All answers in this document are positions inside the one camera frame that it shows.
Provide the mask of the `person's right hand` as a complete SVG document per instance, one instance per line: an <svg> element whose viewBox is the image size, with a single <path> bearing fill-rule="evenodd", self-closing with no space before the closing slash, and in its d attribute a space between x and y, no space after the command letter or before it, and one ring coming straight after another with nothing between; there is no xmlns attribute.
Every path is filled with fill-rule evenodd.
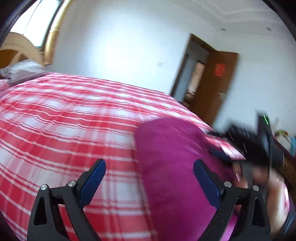
<svg viewBox="0 0 296 241"><path fill-rule="evenodd" d="M274 170L255 167L252 169L253 181L267 188L266 209L269 217L271 235L280 233L290 210L290 200L283 177Z"/></svg>

